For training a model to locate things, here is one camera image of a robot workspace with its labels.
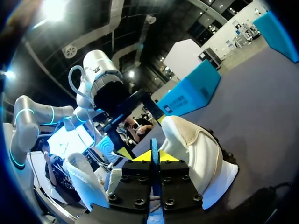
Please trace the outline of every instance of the ceiling vent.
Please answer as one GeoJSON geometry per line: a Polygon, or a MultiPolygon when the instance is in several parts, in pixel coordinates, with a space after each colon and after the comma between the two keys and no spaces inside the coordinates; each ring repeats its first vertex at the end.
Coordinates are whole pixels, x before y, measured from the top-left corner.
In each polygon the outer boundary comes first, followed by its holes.
{"type": "Polygon", "coordinates": [[[65,48],[62,49],[65,58],[72,58],[77,53],[77,48],[73,45],[68,45],[65,48]]]}

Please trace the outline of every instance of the person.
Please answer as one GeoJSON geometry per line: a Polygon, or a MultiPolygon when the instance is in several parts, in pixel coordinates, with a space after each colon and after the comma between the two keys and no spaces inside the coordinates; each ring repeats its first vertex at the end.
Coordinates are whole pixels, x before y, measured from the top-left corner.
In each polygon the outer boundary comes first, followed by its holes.
{"type": "Polygon", "coordinates": [[[136,143],[139,143],[151,131],[151,129],[153,129],[153,127],[153,124],[144,118],[134,120],[131,117],[127,117],[125,119],[127,136],[136,143]]]}
{"type": "Polygon", "coordinates": [[[65,193],[73,198],[75,202],[80,202],[81,198],[72,185],[70,177],[63,169],[63,159],[50,153],[50,146],[46,140],[41,140],[38,144],[46,160],[46,178],[54,187],[60,187],[65,193]]]}

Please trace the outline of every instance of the robotic arm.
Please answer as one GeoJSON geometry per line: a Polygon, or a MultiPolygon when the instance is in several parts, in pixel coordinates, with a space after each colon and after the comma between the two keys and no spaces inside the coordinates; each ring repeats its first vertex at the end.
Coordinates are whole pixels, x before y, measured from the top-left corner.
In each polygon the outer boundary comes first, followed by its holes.
{"type": "MultiPolygon", "coordinates": [[[[11,139],[10,156],[18,169],[23,169],[27,153],[33,148],[39,136],[39,125],[53,125],[64,122],[65,129],[71,131],[92,120],[104,111],[113,113],[116,106],[130,94],[125,89],[121,73],[103,51],[93,50],[86,54],[83,67],[76,65],[70,70],[69,83],[77,94],[78,107],[53,107],[34,102],[27,96],[19,97],[14,105],[15,132],[11,139]],[[77,90],[72,83],[72,72],[81,71],[81,83],[77,90]]],[[[100,133],[93,124],[96,139],[100,133]]]]}
{"type": "Polygon", "coordinates": [[[22,169],[27,153],[39,136],[39,125],[53,125],[74,112],[73,107],[54,107],[34,102],[27,96],[19,97],[14,105],[15,132],[11,139],[10,156],[14,165],[22,169]]]}

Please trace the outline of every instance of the shoe upper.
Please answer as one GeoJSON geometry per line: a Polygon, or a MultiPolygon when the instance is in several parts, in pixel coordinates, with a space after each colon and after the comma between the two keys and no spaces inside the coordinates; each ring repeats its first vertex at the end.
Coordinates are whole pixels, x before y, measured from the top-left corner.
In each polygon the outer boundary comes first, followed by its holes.
{"type": "Polygon", "coordinates": [[[198,193],[204,193],[221,171],[219,144],[206,129],[178,116],[165,117],[162,129],[166,139],[160,150],[185,160],[198,193]]]}

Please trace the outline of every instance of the white wall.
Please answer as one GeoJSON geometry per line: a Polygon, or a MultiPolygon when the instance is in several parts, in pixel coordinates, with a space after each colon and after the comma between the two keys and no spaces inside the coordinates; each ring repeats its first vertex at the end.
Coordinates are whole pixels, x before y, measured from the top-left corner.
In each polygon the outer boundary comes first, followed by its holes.
{"type": "MultiPolygon", "coordinates": [[[[176,84],[177,83],[175,81],[170,80],[164,86],[162,86],[160,89],[154,92],[153,95],[151,96],[151,99],[153,101],[155,99],[160,100],[168,93],[168,90],[171,90],[176,84]]],[[[142,110],[143,106],[144,106],[143,104],[140,104],[135,110],[132,111],[132,114],[130,116],[135,118],[139,117],[140,114],[144,113],[144,111],[142,110]]]]}
{"type": "Polygon", "coordinates": [[[202,52],[201,47],[192,39],[179,41],[173,45],[163,63],[182,80],[202,63],[198,58],[202,52]]]}
{"type": "Polygon", "coordinates": [[[229,52],[226,41],[230,40],[233,42],[233,38],[237,36],[237,29],[233,25],[233,22],[238,21],[240,24],[247,23],[252,25],[252,22],[258,18],[258,15],[255,14],[255,8],[257,8],[261,14],[266,13],[262,0],[251,2],[222,26],[217,33],[202,46],[202,49],[211,48],[220,58],[226,55],[229,52]]]}

